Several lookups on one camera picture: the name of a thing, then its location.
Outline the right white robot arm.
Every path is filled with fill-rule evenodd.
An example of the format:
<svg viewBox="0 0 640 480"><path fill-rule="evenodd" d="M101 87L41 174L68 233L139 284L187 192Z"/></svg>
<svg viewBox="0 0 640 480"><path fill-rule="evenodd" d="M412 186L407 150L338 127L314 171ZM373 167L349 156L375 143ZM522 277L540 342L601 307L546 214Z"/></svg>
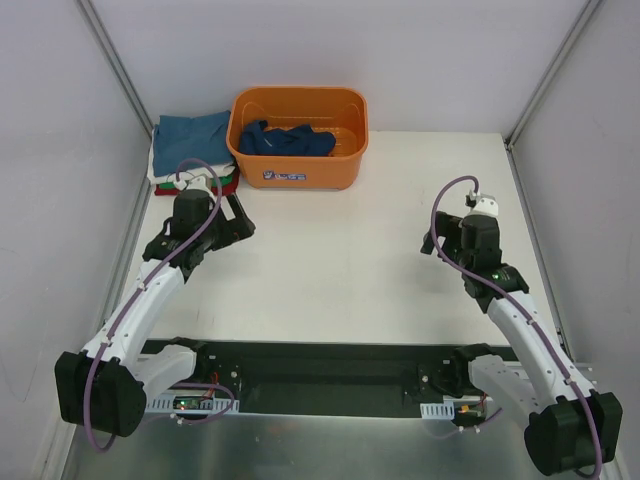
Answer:
<svg viewBox="0 0 640 480"><path fill-rule="evenodd" d="M523 431L527 453L545 476L573 471L600 477L615 457L623 409L611 392L598 392L549 334L519 271L502 260L496 218L463 218L435 211L421 251L461 273L467 294L499 328L524 377L493 353L450 369L461 394L488 394Z"/></svg>

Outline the navy blue t-shirt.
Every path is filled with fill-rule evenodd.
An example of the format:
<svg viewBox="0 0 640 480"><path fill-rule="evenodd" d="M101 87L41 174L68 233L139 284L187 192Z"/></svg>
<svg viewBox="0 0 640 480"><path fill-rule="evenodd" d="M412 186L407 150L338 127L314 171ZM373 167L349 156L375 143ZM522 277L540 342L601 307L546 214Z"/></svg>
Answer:
<svg viewBox="0 0 640 480"><path fill-rule="evenodd" d="M335 146L331 132L315 131L309 124L282 129L270 128L267 120L256 120L242 131L238 151L253 156L326 157Z"/></svg>

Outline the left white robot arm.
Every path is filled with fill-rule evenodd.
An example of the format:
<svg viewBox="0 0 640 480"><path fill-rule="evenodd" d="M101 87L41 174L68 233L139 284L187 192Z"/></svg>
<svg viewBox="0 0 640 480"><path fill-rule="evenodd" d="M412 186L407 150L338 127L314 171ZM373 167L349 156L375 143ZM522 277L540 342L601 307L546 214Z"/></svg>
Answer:
<svg viewBox="0 0 640 480"><path fill-rule="evenodd" d="M176 338L146 359L140 355L160 314L205 255L254 234L237 195L223 200L232 218L203 190L179 193L110 318L79 352L60 355L54 376L63 421L127 437L141 423L148 402L181 382L199 389L212 379L214 368L202 341Z"/></svg>

